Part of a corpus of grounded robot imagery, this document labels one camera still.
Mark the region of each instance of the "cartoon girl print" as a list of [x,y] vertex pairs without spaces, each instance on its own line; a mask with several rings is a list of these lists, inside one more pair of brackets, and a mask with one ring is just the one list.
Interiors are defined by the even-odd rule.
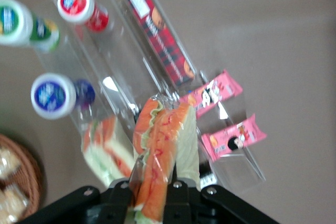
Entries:
[[239,130],[239,136],[233,136],[227,142],[227,147],[232,151],[243,148],[244,142],[250,137],[243,124],[238,124],[237,128]]
[[233,136],[229,139],[229,141],[227,142],[227,147],[229,147],[229,149],[231,151],[234,151],[236,149],[241,149],[244,147],[244,141],[242,141],[239,137],[237,136]]

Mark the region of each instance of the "packaged sandwich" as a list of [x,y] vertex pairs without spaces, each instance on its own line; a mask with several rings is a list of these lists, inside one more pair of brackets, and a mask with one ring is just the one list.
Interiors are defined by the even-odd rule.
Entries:
[[82,139],[84,159],[101,182],[130,177],[135,164],[133,146],[118,118],[93,121]]
[[15,223],[27,209],[28,198],[16,184],[9,185],[1,193],[0,223]]
[[0,147],[0,179],[7,179],[20,167],[18,157],[5,147]]
[[195,109],[161,95],[148,99],[135,125],[133,145],[138,154],[147,152],[135,220],[162,222],[175,163],[178,177],[191,178],[200,186]]

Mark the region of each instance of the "pink wrapper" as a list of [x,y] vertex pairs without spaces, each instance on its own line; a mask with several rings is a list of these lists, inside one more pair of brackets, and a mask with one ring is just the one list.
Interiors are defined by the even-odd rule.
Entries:
[[196,118],[200,118],[217,103],[236,97],[243,91],[242,87],[224,70],[211,82],[201,86],[180,98],[196,109]]
[[259,129],[255,118],[253,114],[243,122],[214,134],[203,134],[202,141],[211,159],[216,161],[236,149],[247,147],[266,138],[267,135]]

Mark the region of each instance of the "red snack box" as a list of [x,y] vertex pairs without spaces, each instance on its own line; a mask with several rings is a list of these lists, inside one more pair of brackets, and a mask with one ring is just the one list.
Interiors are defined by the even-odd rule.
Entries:
[[128,0],[133,15],[175,87],[191,82],[195,72],[167,27],[154,0]]

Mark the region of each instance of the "bottle cap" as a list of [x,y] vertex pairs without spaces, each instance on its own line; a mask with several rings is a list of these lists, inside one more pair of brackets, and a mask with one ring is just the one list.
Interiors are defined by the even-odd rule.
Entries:
[[84,24],[93,15],[95,0],[57,0],[57,8],[66,21]]
[[31,103],[36,113],[45,119],[58,119],[70,114],[76,104],[76,89],[66,76],[45,73],[31,87]]
[[33,30],[29,9],[16,0],[0,0],[0,45],[25,46]]

